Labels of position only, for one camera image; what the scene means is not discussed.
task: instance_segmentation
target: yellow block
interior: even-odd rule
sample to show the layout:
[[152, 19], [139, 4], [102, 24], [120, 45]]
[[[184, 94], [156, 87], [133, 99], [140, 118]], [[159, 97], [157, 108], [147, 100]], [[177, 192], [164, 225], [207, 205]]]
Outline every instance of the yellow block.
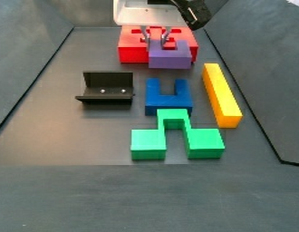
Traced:
[[241, 119], [240, 107], [219, 64], [205, 63], [201, 76], [215, 111], [217, 125], [220, 128], [236, 128]]

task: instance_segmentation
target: blue block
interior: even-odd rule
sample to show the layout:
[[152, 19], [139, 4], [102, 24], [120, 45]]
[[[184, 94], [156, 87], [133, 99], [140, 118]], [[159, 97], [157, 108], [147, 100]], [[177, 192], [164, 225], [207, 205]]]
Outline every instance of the blue block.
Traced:
[[187, 109], [192, 113], [192, 97], [188, 80], [175, 80], [175, 95], [161, 95], [161, 84], [159, 78], [147, 79], [145, 115], [156, 116], [157, 109]]

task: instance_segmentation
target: toy block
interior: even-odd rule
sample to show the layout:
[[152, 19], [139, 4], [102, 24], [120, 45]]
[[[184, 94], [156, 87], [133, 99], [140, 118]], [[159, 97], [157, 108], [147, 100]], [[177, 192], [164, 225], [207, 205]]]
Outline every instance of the toy block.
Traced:
[[236, 128], [241, 120], [240, 107], [217, 63], [205, 63], [203, 81], [220, 128]]
[[161, 130], [132, 130], [132, 159], [164, 160], [165, 136]]
[[192, 97], [188, 80], [175, 80], [175, 95], [161, 95], [161, 84], [159, 78], [147, 79], [145, 115], [157, 114], [157, 109], [187, 109], [192, 113]]
[[189, 159], [215, 159], [221, 157], [225, 146], [219, 129], [193, 129], [185, 136]]
[[176, 41], [175, 50], [164, 50], [160, 40], [149, 40], [149, 68], [189, 69], [192, 63], [188, 42]]
[[165, 130], [184, 131], [185, 150], [189, 159], [217, 159], [225, 146], [219, 129], [192, 129], [185, 109], [157, 110], [157, 130], [132, 130], [132, 159], [163, 160], [165, 158]]
[[[164, 27], [148, 27], [147, 32], [151, 38], [161, 40], [161, 36], [165, 29]], [[148, 63], [149, 52], [148, 45], [143, 40], [144, 35], [141, 33], [140, 26], [124, 25], [120, 35], [120, 41], [117, 45], [118, 57], [121, 63]], [[176, 41], [185, 40], [188, 42], [188, 48], [191, 50], [192, 62], [196, 62], [199, 44], [195, 39], [193, 33], [188, 27], [175, 27], [169, 33], [168, 40], [163, 45], [164, 50], [176, 49]]]
[[143, 40], [140, 26], [122, 26], [118, 41], [118, 57], [121, 63], [148, 63], [148, 45]]

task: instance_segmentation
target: red block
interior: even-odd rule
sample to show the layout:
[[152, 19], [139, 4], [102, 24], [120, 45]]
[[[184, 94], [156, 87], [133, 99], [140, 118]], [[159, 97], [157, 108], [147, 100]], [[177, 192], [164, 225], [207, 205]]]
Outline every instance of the red block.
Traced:
[[[152, 26], [147, 28], [149, 38], [152, 39], [161, 39], [164, 31], [165, 29], [160, 26]], [[165, 50], [175, 50], [176, 40], [188, 41], [188, 46], [192, 54], [192, 62], [196, 62], [199, 44], [188, 27], [172, 28], [172, 32], [168, 35], [168, 41], [165, 42], [163, 48]], [[122, 26], [117, 48], [121, 63], [149, 62], [149, 52], [147, 50], [147, 43], [144, 41], [144, 35], [141, 33], [140, 26]]]

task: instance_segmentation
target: green u-shaped block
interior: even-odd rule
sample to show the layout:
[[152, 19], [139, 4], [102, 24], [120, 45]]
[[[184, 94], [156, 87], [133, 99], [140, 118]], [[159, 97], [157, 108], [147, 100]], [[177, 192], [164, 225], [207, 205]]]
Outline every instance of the green u-shaped block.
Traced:
[[189, 159], [217, 159], [225, 146], [219, 129], [192, 129], [187, 109], [157, 110], [157, 129], [132, 130], [132, 159], [164, 160], [165, 129], [181, 129]]

